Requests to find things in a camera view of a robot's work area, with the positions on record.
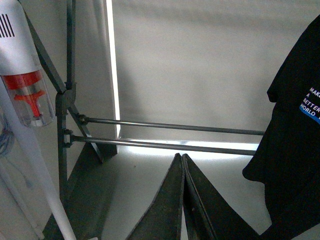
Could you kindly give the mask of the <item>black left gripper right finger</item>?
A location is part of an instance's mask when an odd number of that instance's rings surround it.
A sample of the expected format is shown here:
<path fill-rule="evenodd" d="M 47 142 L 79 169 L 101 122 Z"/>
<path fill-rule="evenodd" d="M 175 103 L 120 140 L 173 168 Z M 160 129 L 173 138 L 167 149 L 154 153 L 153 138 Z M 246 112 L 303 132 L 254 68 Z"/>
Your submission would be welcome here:
<path fill-rule="evenodd" d="M 225 201 L 187 155 L 183 211 L 189 240 L 258 240 L 260 235 Z"/>

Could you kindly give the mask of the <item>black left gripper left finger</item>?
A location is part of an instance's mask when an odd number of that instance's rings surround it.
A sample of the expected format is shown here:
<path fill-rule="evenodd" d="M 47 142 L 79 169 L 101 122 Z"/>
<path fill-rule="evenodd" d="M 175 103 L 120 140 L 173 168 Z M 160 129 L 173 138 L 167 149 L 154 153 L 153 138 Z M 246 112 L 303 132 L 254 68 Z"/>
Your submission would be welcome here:
<path fill-rule="evenodd" d="M 134 226 L 128 240 L 179 240 L 185 169 L 182 156 L 175 154 L 150 206 Z"/>

